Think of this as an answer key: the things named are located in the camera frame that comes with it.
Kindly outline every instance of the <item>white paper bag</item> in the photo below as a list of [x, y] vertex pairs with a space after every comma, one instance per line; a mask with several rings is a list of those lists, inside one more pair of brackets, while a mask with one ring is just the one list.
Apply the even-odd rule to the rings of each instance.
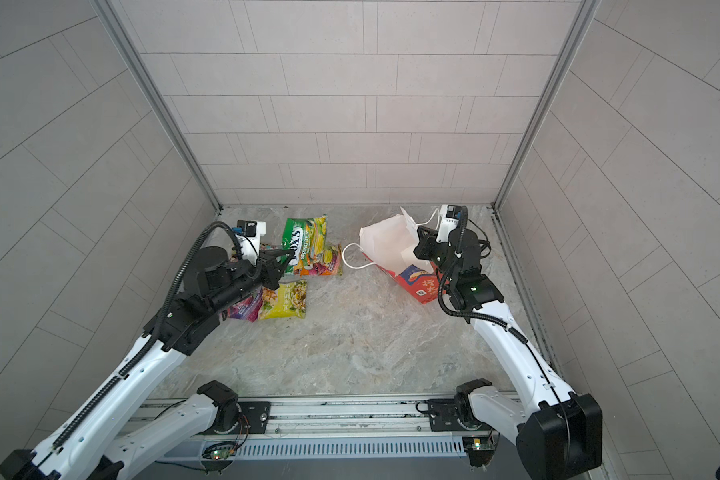
[[[344, 264], [353, 269], [375, 264], [394, 272], [395, 275], [401, 274], [406, 268], [413, 265], [431, 274], [433, 272], [432, 264], [428, 260], [420, 260], [413, 255], [413, 248], [418, 245], [416, 228], [423, 224], [416, 224], [405, 209], [401, 208], [400, 210], [402, 210], [402, 215], [398, 214], [377, 224], [361, 228], [360, 243], [346, 245], [342, 252]], [[372, 262], [363, 266], [347, 264], [344, 253], [351, 245], [358, 245]]]

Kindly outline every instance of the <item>paper bag handle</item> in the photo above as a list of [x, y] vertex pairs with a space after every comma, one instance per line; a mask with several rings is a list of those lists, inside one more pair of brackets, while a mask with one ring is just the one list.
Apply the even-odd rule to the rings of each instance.
[[352, 268], [352, 269], [354, 269], [354, 270], [360, 270], [361, 268], [365, 268], [366, 266], [371, 266], [371, 265], [375, 265], [375, 264], [376, 264], [376, 262], [371, 262], [370, 264], [365, 264], [365, 265], [363, 265], [363, 266], [352, 266], [352, 265], [350, 265], [350, 264], [347, 264], [347, 257], [346, 257], [347, 248], [349, 248], [349, 247], [352, 246], [352, 245], [357, 245], [358, 248], [360, 249], [360, 251], [361, 251], [361, 252], [363, 251], [362, 246], [360, 246], [359, 244], [352, 243], [352, 244], [346, 245], [346, 246], [344, 247], [344, 250], [342, 250], [342, 262], [344, 262], [344, 264], [345, 264], [346, 266], [348, 266], [349, 268]]

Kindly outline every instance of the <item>gray marble surface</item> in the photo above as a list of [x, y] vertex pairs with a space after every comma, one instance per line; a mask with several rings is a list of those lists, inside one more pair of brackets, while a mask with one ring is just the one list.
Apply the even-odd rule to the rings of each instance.
[[[436, 206], [404, 208], [423, 222]], [[399, 212], [399, 206], [390, 205], [245, 207], [226, 208], [220, 219], [230, 225], [238, 219], [265, 221], [263, 241], [279, 244], [286, 218], [325, 214], [328, 242], [345, 245], [358, 241], [362, 226]], [[493, 246], [483, 260], [483, 272], [532, 338], [490, 215], [486, 206], [469, 207], [470, 218], [488, 233]], [[224, 240], [231, 245], [228, 239], [213, 237], [214, 244], [224, 245]], [[347, 260], [354, 265], [366, 261], [356, 251], [348, 251]], [[514, 389], [470, 325], [442, 313], [436, 300], [419, 304], [375, 266], [345, 268], [342, 276], [305, 278], [306, 318], [225, 321], [150, 397], [186, 397], [214, 379], [240, 396], [451, 392], [481, 377], [499, 389]], [[285, 276], [282, 282], [295, 279]]]

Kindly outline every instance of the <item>chip bag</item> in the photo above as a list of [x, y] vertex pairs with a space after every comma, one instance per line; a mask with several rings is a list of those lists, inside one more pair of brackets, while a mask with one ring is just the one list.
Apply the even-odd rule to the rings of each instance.
[[300, 270], [294, 270], [293, 273], [300, 276], [341, 275], [343, 273], [342, 246], [327, 245], [314, 263], [306, 265]]
[[263, 289], [264, 287], [259, 288], [256, 293], [228, 308], [226, 318], [255, 322], [259, 318], [259, 310], [263, 303]]
[[259, 310], [259, 320], [295, 316], [304, 318], [307, 312], [307, 281], [298, 280], [283, 283], [277, 290], [262, 288], [263, 303]]
[[294, 249], [296, 256], [288, 262], [287, 274], [310, 266], [322, 255], [326, 246], [328, 224], [325, 216], [288, 218], [282, 232], [282, 248]]

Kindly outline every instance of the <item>wire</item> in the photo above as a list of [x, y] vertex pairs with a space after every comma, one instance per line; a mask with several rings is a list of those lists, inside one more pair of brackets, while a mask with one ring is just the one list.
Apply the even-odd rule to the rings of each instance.
[[483, 253], [483, 250], [485, 250], [486, 248], [488, 249], [488, 253], [485, 254], [485, 255], [482, 255], [480, 258], [487, 258], [488, 255], [490, 255], [490, 252], [493, 251], [493, 248], [490, 246], [490, 240], [488, 239], [488, 234], [485, 233], [485, 230], [483, 230], [482, 228], [480, 228], [480, 225], [477, 225], [475, 222], [473, 222], [471, 218], [468, 219], [468, 220], [469, 220], [469, 223], [472, 224], [472, 225], [474, 225], [475, 228], [477, 228], [478, 230], [480, 230], [480, 232], [482, 233], [482, 235], [485, 237], [485, 240], [480, 240], [480, 239], [478, 239], [478, 242], [480, 243], [480, 245], [482, 245], [482, 247], [480, 248], [480, 253], [481, 253], [481, 254]]
[[186, 468], [187, 470], [197, 470], [198, 472], [205, 472], [205, 473], [215, 472], [214, 470], [208, 470], [207, 468], [188, 467], [186, 465], [181, 465], [180, 463], [158, 462], [157, 460], [155, 460], [155, 463], [159, 463], [161, 465], [172, 465], [172, 466], [182, 467], [182, 468]]
[[180, 403], [184, 403], [186, 400], [179, 400], [178, 402], [174, 403], [173, 405], [168, 405], [162, 412], [157, 414], [157, 417], [155, 417], [155, 420], [157, 420], [163, 413], [167, 412], [168, 410], [172, 409], [173, 407], [179, 405]]

